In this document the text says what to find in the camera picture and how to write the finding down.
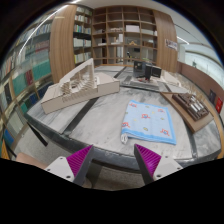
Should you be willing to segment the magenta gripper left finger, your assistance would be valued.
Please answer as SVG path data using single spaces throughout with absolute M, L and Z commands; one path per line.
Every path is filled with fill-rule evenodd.
M 93 154 L 94 146 L 90 145 L 68 157 L 58 157 L 45 170 L 76 185 L 82 186 Z

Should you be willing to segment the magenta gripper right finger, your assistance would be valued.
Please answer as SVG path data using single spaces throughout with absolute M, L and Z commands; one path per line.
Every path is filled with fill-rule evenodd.
M 146 185 L 182 169 L 169 156 L 161 156 L 138 144 L 134 145 L 134 155 Z

